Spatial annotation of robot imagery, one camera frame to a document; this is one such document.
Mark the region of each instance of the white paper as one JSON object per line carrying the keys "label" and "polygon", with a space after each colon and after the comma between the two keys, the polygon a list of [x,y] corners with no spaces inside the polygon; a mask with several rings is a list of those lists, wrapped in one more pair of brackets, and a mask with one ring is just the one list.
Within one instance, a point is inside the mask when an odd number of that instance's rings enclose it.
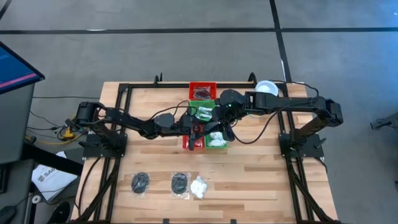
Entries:
{"label": "white paper", "polygon": [[[66,155],[63,151],[58,152],[57,156],[66,158]],[[76,175],[43,165],[38,165],[32,173],[32,182],[36,185],[37,189],[42,193],[47,201],[51,201],[64,189],[62,187],[66,187],[76,178]]]}

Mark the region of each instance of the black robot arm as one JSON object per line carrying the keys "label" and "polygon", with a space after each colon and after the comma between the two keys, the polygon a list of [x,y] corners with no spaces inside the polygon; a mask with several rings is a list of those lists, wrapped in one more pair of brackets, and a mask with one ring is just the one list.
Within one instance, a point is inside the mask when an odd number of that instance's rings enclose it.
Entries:
{"label": "black robot arm", "polygon": [[[245,92],[242,95],[235,90],[225,90],[220,98],[216,99],[216,104],[209,121],[196,118],[194,116],[196,111],[192,109],[188,109],[178,121],[175,121],[171,113],[160,114],[144,121],[130,116],[121,109],[108,108],[101,103],[84,102],[80,103],[74,122],[68,120],[67,123],[80,129],[90,128],[100,137],[99,144],[108,149],[123,147],[124,137],[108,129],[105,124],[115,124],[135,130],[146,139],[188,135],[192,150],[194,141],[215,131],[222,132],[226,141],[233,141],[231,124],[248,114],[264,115],[276,111],[303,111],[317,114],[311,122],[294,131],[294,135],[291,136],[292,142],[299,142],[324,127],[334,127],[343,122],[340,105],[323,97],[277,97],[261,92]],[[100,116],[101,110],[105,111],[104,116]]]}

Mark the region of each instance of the wooden tabletop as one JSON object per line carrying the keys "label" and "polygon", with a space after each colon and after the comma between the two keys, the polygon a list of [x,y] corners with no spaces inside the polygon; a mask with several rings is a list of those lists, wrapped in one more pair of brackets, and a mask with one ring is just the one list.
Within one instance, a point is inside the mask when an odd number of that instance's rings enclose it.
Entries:
{"label": "wooden tabletop", "polygon": [[[104,83],[100,102],[114,106],[118,82]],[[218,95],[224,89],[217,89]],[[253,89],[236,89],[241,93]],[[305,97],[304,86],[288,84],[289,96]],[[188,88],[137,88],[132,91],[129,113],[149,119],[154,113],[177,105],[188,98]],[[177,113],[178,118],[184,109]],[[312,119],[310,113],[293,113],[297,128]],[[234,127],[243,141],[257,137],[269,116],[247,116]],[[128,145],[121,160],[114,200],[112,223],[294,223],[294,209],[285,160],[278,143],[279,123],[274,118],[260,140],[250,145],[229,142],[227,149],[188,151],[182,148],[182,137],[146,140],[135,131],[126,131]],[[95,158],[85,161],[82,182]],[[98,192],[101,159],[90,174],[83,192],[82,211]],[[314,199],[330,217],[337,219],[325,168],[315,159],[304,159],[308,188]],[[146,172],[150,186],[144,197],[131,191],[132,175]],[[190,172],[191,179],[199,175],[207,181],[203,200],[190,195],[188,200],[170,198],[172,172]],[[303,198],[299,193],[303,218],[306,218]],[[108,194],[105,195],[101,218],[105,217]],[[72,218],[78,216],[73,210]]]}

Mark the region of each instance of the plastic bag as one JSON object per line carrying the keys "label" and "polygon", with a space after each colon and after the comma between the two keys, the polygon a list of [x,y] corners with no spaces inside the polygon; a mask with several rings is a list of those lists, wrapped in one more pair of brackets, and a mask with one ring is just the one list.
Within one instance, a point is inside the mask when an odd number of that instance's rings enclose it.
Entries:
{"label": "plastic bag", "polygon": [[202,199],[207,190],[207,184],[200,176],[197,176],[197,179],[192,181],[190,188],[191,193],[193,193],[197,198]]}
{"label": "plastic bag", "polygon": [[139,172],[132,175],[131,190],[137,197],[145,197],[149,186],[149,175]]}
{"label": "plastic bag", "polygon": [[211,111],[212,108],[206,108],[204,106],[199,106],[198,111],[195,113],[195,116],[198,119],[209,120],[213,117]]}
{"label": "plastic bag", "polygon": [[188,200],[190,193],[188,190],[191,181],[191,173],[189,172],[173,172],[170,198],[180,198]]}
{"label": "plastic bag", "polygon": [[206,87],[193,87],[193,97],[196,99],[210,100],[210,86]]}

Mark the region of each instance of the computer screen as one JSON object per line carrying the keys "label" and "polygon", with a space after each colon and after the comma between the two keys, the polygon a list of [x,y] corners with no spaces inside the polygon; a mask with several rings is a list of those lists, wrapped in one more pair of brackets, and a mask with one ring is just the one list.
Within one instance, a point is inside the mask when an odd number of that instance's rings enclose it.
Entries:
{"label": "computer screen", "polygon": [[0,42],[0,94],[43,79],[40,72]]}

